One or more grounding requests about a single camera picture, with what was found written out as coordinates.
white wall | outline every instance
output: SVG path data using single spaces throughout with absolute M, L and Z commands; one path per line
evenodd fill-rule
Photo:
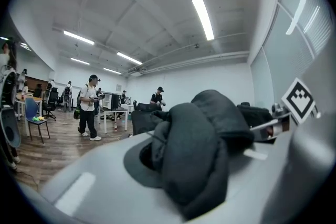
M 79 91 L 79 89 L 88 82 L 89 77 L 92 74 L 95 74 L 100 78 L 101 82 L 99 82 L 98 87 L 101 87 L 102 91 L 121 93 L 116 92 L 117 84 L 121 85 L 121 91 L 125 89 L 127 80 L 122 76 L 92 68 L 91 66 L 86 66 L 82 63 L 62 59 L 58 62 L 55 75 L 55 82 L 59 87 L 59 95 L 63 92 L 64 86 L 68 81 L 71 81 L 72 86 L 75 87 L 74 92 L 77 93 L 77 89 Z
M 49 73 L 51 72 L 51 68 L 47 66 L 39 57 L 35 56 L 33 52 L 18 48 L 16 53 L 16 60 L 18 73 L 21 73 L 24 68 L 27 68 L 28 77 L 49 81 Z
M 55 69 L 58 60 L 56 43 L 44 36 L 46 31 L 50 32 L 53 22 L 52 15 L 46 15 L 47 4 L 46 0 L 11 0 L 8 11 L 24 41 L 44 63 Z
M 167 104 L 165 110 L 180 103 L 190 102 L 198 93 L 209 89 L 219 91 L 235 104 L 254 104 L 252 76 L 246 63 L 225 65 L 222 62 L 212 62 L 129 78 L 127 96 L 138 103 L 149 103 L 159 86 L 164 90 L 163 100 Z
M 245 31 L 250 43 L 250 55 L 247 62 L 251 64 L 257 56 L 268 33 L 277 0 L 243 0 L 245 11 Z

fluorescent ceiling light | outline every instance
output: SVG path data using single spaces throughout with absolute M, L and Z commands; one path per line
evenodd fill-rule
M 206 11 L 206 7 L 203 0 L 192 0 L 192 1 L 196 8 L 198 16 L 200 17 L 201 23 L 203 25 L 206 39 L 207 40 L 214 39 L 214 33 L 212 32 L 210 18 L 208 12 Z
M 142 62 L 139 62 L 139 61 L 137 61 L 137 60 L 135 60 L 135 59 L 133 59 L 133 58 L 131 58 L 131 57 L 125 55 L 125 54 L 122 54 L 121 52 L 117 53 L 117 55 L 119 55 L 119 56 L 121 56 L 121 57 L 123 57 L 123 58 L 126 58 L 127 60 L 130 60 L 130 61 L 132 61 L 132 62 L 135 62 L 135 63 L 137 63 L 137 64 L 139 64 L 139 65 L 142 65 Z
M 30 49 L 27 45 L 22 45 L 22 44 L 20 44 L 20 46 L 23 47 L 23 48 L 26 49 L 26 50 L 31 51 L 31 49 Z
M 295 25 L 298 23 L 299 19 L 300 19 L 300 16 L 301 16 L 301 13 L 303 11 L 303 8 L 305 7 L 305 4 L 306 4 L 306 0 L 300 0 L 299 2 L 299 6 L 298 8 L 296 9 L 295 11 L 295 14 L 294 14 L 294 18 L 286 32 L 286 35 L 290 35 L 293 33 L 294 31 L 294 28 L 295 28 Z
M 76 62 L 81 62 L 81 63 L 84 63 L 84 64 L 86 64 L 86 65 L 89 65 L 88 62 L 83 62 L 83 61 L 78 60 L 78 59 L 75 59 L 75 58 L 70 58 L 70 59 L 73 60 L 73 61 L 76 61 Z
M 106 71 L 110 71 L 110 72 L 113 72 L 113 73 L 116 73 L 116 74 L 118 74 L 118 75 L 121 74 L 120 72 L 116 72 L 116 71 L 113 71 L 113 70 L 111 70 L 111 69 L 107 69 L 107 68 L 104 68 L 104 70 L 106 70 Z
M 84 42 L 86 42 L 86 43 L 88 43 L 88 44 L 94 45 L 94 42 L 93 42 L 93 41 L 91 41 L 91 40 L 89 40 L 89 39 L 86 39 L 86 38 L 83 38 L 83 37 L 80 37 L 80 36 L 77 36 L 77 35 L 75 35 L 75 34 L 73 34 L 73 33 L 70 33 L 70 32 L 68 32 L 68 31 L 65 31 L 65 30 L 64 30 L 64 35 L 67 35 L 67 36 L 69 36 L 69 37 L 73 37 L 73 38 L 77 38 L 77 39 L 79 39 L 79 40 L 81 40 L 81 41 L 84 41 Z
M 311 15 L 311 17 L 310 17 L 310 19 L 309 19 L 309 21 L 308 21 L 306 27 L 305 27 L 304 30 L 303 30 L 304 33 L 306 33 L 306 32 L 309 30 L 309 28 L 311 27 L 311 25 L 312 25 L 312 23 L 314 22 L 314 20 L 315 20 L 315 18 L 316 18 L 316 15 L 317 15 L 317 13 L 319 12 L 319 10 L 320 10 L 320 6 L 317 6 L 317 7 L 315 8 L 313 14 Z

white sneaker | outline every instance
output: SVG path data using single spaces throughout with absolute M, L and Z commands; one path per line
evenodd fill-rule
M 9 167 L 13 170 L 16 170 L 17 169 L 17 166 L 15 163 L 9 163 Z
M 19 156 L 13 157 L 15 163 L 20 163 L 21 159 Z
M 100 136 L 96 136 L 95 138 L 90 138 L 91 141 L 99 141 L 101 140 Z
M 80 133 L 82 136 L 88 136 L 89 134 L 87 133 L 87 132 L 84 132 L 84 133 Z

desk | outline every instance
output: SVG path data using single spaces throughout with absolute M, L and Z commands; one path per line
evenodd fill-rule
M 98 121 L 100 123 L 100 107 L 98 110 Z M 114 122 L 117 122 L 117 113 L 119 112 L 125 112 L 125 131 L 127 131 L 127 120 L 128 120 L 128 109 L 124 109 L 124 108 L 118 108 L 118 109 L 114 109 L 114 110 L 104 110 L 104 133 L 107 134 L 107 128 L 106 128 L 106 116 L 113 114 L 114 113 Z
M 124 109 L 128 109 L 128 113 L 132 113 L 134 111 L 134 104 L 121 104 L 120 106 Z
M 26 113 L 25 113 L 25 100 L 26 98 L 33 98 L 34 101 L 39 105 L 39 113 L 40 116 L 42 116 L 42 98 L 31 97 L 26 95 L 23 96 L 24 97 L 23 99 L 21 99 L 21 97 L 22 97 L 21 93 L 16 94 L 15 102 L 17 103 L 17 114 L 18 114 L 17 120 L 18 121 L 20 120 L 20 106 L 21 106 L 21 114 L 22 116 L 23 115 L 25 116 L 26 135 L 29 136 L 28 122 L 26 121 Z

ceiling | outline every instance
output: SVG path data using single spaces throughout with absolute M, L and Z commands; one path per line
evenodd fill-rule
M 56 47 L 60 57 L 126 73 L 135 64 L 117 56 L 118 51 L 152 69 L 248 50 L 243 0 L 204 2 L 212 41 L 206 41 L 192 0 L 31 0 L 29 6 L 46 46 Z M 64 29 L 95 45 L 65 36 Z

